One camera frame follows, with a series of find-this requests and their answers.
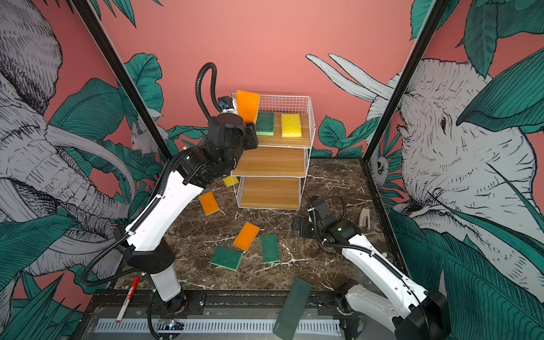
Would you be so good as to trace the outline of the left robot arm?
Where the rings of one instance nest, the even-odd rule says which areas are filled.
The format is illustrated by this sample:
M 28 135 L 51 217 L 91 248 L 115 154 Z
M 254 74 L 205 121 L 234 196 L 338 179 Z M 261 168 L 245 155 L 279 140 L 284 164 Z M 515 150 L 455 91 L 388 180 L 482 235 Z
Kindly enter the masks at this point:
M 160 296 L 167 314 L 182 312 L 188 302 L 174 269 L 176 258 L 164 235 L 181 212 L 217 178 L 230 175 L 243 152 L 254 150 L 259 141 L 253 122 L 245 122 L 237 113 L 235 100 L 215 95 L 217 67 L 208 62 L 199 70 L 195 96 L 208 122 L 208 132 L 199 143 L 173 156 L 164 167 L 154 196 L 142 213 L 116 236 L 116 241 L 81 274 L 87 286 L 100 286 L 125 276 L 125 272 L 105 279 L 89 280 L 93 267 L 120 245 L 126 245 L 123 257 L 130 273 L 145 273 L 153 292 Z

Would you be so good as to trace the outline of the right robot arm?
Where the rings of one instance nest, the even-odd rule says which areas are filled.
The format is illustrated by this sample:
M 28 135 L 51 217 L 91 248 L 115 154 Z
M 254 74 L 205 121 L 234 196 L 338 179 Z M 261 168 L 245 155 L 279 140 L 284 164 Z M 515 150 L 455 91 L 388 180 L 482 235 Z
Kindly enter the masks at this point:
M 373 293 L 348 280 L 336 291 L 341 314 L 364 314 L 389 329 L 396 339 L 447 339 L 451 335 L 448 299 L 439 291 L 429 292 L 388 261 L 364 235 L 361 228 L 337 217 L 327 199 L 306 198 L 308 217 L 292 223 L 297 237 L 315 239 L 319 247 L 337 252 L 361 270 L 381 291 Z

